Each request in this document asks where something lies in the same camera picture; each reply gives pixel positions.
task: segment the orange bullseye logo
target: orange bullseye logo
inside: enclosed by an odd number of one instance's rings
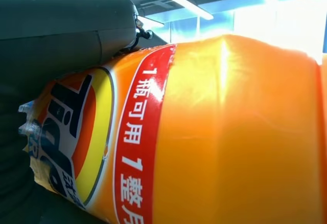
[[[84,206],[92,198],[102,173],[114,101],[110,72],[96,68],[50,83],[35,102],[35,117],[40,124],[51,118],[58,125],[59,143],[53,149],[71,164],[59,167],[72,169],[77,196]]]

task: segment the dark gray robot arm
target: dark gray robot arm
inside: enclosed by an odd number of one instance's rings
[[[0,0],[0,223],[101,223],[34,182],[20,105],[136,39],[130,0]]]

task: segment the orange bottle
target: orange bottle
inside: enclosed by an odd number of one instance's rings
[[[110,223],[325,223],[319,83],[245,37],[172,44],[50,83],[23,133],[36,179]]]

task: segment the tide logo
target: tide logo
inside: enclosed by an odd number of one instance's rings
[[[91,69],[51,83],[35,104],[29,144],[50,165],[50,182],[80,207],[93,195],[108,151],[115,106],[112,77]],[[35,153],[35,141],[41,153]]]

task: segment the red label band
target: red label band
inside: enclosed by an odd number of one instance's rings
[[[115,209],[121,224],[152,223],[154,155],[163,97],[175,45],[145,57],[121,118],[114,165]]]

